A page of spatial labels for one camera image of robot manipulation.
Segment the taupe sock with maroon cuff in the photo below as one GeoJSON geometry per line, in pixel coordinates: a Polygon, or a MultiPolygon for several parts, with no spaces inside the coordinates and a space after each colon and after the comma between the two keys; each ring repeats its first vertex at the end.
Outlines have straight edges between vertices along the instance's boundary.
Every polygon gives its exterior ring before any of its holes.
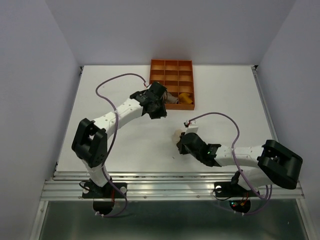
{"type": "Polygon", "coordinates": [[[164,95],[164,102],[166,104],[177,104],[179,102],[178,97],[173,96],[170,92],[166,92],[164,95]]]}

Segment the mustard yellow striped sock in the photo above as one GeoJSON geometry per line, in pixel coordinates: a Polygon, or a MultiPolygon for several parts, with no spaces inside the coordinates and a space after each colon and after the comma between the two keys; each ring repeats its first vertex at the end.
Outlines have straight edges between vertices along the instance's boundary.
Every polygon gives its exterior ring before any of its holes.
{"type": "Polygon", "coordinates": [[[183,104],[183,105],[193,105],[194,104],[193,99],[191,97],[191,94],[186,93],[186,92],[179,94],[178,101],[180,104],[183,104]]]}

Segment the orange compartment tray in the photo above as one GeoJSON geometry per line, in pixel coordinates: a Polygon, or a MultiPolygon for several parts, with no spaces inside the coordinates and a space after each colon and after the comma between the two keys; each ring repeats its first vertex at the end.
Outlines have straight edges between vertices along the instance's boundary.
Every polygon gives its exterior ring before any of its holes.
{"type": "Polygon", "coordinates": [[[168,110],[193,111],[195,109],[195,88],[193,62],[181,59],[152,59],[149,82],[158,82],[167,92],[179,98],[180,93],[190,93],[193,104],[166,104],[168,110]]]}

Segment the cream and brown sock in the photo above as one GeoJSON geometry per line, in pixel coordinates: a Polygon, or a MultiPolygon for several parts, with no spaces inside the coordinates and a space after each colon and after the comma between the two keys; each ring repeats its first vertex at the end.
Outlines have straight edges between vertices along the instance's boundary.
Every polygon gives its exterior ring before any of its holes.
{"type": "Polygon", "coordinates": [[[183,132],[183,130],[181,130],[181,129],[177,129],[174,131],[174,134],[172,135],[171,139],[175,145],[180,141],[180,136],[181,136],[182,132],[183,132]]]}

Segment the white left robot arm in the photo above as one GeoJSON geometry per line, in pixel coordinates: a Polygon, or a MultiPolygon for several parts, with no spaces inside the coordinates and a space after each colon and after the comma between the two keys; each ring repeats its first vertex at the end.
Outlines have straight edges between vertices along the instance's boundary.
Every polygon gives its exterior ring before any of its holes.
{"type": "Polygon", "coordinates": [[[100,197],[111,193],[110,175],[105,162],[108,158],[108,139],[134,119],[149,115],[150,119],[167,116],[164,96],[167,88],[153,82],[146,90],[131,94],[115,110],[89,120],[82,119],[77,127],[71,149],[85,165],[90,180],[95,184],[94,191],[100,197]]]}

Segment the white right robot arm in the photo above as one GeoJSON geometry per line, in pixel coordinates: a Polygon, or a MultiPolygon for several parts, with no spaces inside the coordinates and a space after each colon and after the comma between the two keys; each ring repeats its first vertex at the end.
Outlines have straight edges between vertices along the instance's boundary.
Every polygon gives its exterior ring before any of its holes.
{"type": "Polygon", "coordinates": [[[196,133],[181,133],[176,143],[181,155],[192,155],[207,167],[250,167],[237,172],[230,182],[231,192],[242,195],[251,188],[276,185],[283,189],[297,187],[303,159],[279,142],[269,139],[254,147],[231,147],[205,143],[196,133]]]}

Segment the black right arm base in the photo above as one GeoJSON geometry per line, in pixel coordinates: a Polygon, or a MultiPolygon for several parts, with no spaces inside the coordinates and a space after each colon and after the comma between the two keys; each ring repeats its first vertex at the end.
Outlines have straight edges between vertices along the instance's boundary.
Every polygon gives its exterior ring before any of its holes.
{"type": "Polygon", "coordinates": [[[228,201],[231,210],[236,213],[248,214],[251,209],[250,197],[255,194],[238,185],[240,176],[237,171],[230,181],[215,182],[211,194],[218,201],[228,201]]]}

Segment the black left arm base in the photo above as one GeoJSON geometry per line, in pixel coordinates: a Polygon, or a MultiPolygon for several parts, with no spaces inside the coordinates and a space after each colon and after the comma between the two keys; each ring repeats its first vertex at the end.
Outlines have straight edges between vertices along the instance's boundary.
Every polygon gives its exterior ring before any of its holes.
{"type": "Polygon", "coordinates": [[[92,209],[96,216],[102,218],[119,217],[128,206],[127,184],[125,182],[107,183],[97,186],[93,181],[81,181],[82,198],[92,200],[92,209]]]}

